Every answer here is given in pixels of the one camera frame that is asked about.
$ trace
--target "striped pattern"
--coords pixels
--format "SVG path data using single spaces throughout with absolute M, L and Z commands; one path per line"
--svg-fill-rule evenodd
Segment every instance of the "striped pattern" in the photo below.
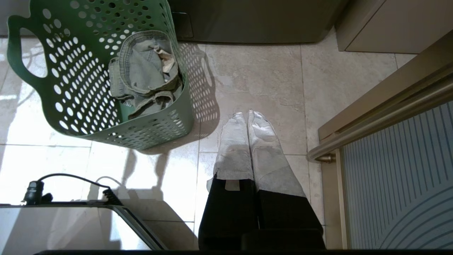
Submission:
M 453 249 L 453 102 L 342 149 L 353 249 Z

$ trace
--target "tile floor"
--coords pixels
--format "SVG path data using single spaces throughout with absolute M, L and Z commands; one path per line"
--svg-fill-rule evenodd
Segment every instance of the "tile floor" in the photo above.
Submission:
M 175 142 L 147 151 L 90 142 L 54 131 L 37 93 L 9 68 L 0 39 L 0 203 L 17 204 L 28 182 L 68 172 L 117 189 L 171 249 L 197 249 L 206 181 L 223 124 L 235 112 L 262 112 L 324 225 L 320 167 L 308 163 L 317 129 L 413 55 L 338 52 L 335 32 L 318 44 L 181 44 L 188 63 L 196 124 Z M 23 39 L 23 61 L 45 76 L 43 49 Z M 95 199 L 98 189 L 71 178 L 46 181 L 55 201 Z

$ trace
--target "laundry basket handle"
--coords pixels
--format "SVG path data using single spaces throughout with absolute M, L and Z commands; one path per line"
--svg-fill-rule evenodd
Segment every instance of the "laundry basket handle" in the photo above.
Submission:
M 17 15 L 8 18 L 8 62 L 11 68 L 23 81 L 30 84 L 39 92 L 39 86 L 37 86 L 37 84 L 43 82 L 44 78 L 38 77 L 28 71 L 22 61 L 22 44 L 20 39 L 21 28 L 33 31 L 33 28 L 36 28 L 36 22 L 30 18 L 26 19 Z

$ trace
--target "power cord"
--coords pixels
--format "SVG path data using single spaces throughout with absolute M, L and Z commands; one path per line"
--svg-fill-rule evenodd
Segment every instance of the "power cord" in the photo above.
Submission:
M 43 180 L 47 179 L 49 177 L 53 177 L 53 176 L 72 177 L 72 178 L 76 178 L 76 179 L 79 179 L 82 181 L 89 182 L 89 183 L 91 183 L 93 185 L 97 185 L 99 187 L 106 188 L 106 190 L 104 190 L 102 192 L 104 194 L 104 196 L 107 198 L 106 204 L 117 205 L 117 206 L 123 205 L 121 203 L 121 201 L 118 199 L 118 197 L 113 193 L 112 189 L 109 186 L 102 185 L 95 181 L 90 181 L 83 177 L 73 175 L 73 174 L 67 174 L 67 173 L 53 173 L 53 174 L 43 176 L 43 177 L 39 178 L 37 181 L 31 181 L 27 188 L 27 192 L 25 193 L 24 200 L 22 200 L 22 202 L 21 202 L 21 205 L 39 205 L 42 202 L 51 202 L 53 199 L 52 194 L 47 193 L 46 195 L 43 196 L 43 190 L 44 190 Z

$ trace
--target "green laundry basket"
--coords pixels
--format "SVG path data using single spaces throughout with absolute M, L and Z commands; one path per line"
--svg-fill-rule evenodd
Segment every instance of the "green laundry basket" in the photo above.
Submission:
M 31 0 L 30 13 L 30 18 L 8 19 L 8 61 L 36 89 L 47 122 L 55 130 L 137 150 L 191 131 L 194 120 L 187 69 L 166 0 Z M 21 28 L 33 32 L 43 45 L 47 77 L 36 77 L 25 68 Z M 108 63 L 127 36 L 145 30 L 169 35 L 184 89 L 166 109 L 127 120 L 132 109 L 110 95 Z

